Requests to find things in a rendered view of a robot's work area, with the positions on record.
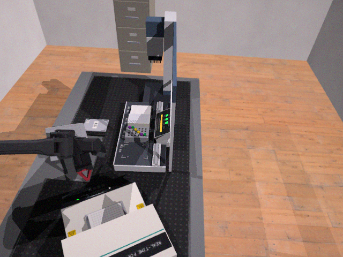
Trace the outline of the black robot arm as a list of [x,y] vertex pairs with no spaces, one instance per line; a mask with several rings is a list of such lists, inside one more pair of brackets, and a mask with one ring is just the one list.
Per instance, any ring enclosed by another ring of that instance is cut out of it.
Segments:
[[91,152],[94,156],[104,157],[106,149],[99,138],[77,137],[74,130],[56,130],[50,132],[50,137],[44,139],[0,140],[0,155],[41,154],[71,157],[81,152],[84,152],[80,154],[80,157],[83,165],[85,165],[92,162],[90,154],[86,152]]

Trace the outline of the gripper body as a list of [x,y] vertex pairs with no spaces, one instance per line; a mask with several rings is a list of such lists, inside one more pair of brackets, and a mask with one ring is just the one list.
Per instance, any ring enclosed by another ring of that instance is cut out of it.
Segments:
[[[82,152],[84,153],[84,152]],[[82,153],[78,153],[75,156],[73,156],[73,164],[75,166],[75,170],[76,172],[80,172],[83,169],[88,169],[89,171],[93,169],[92,163],[88,163],[83,165],[80,154]]]

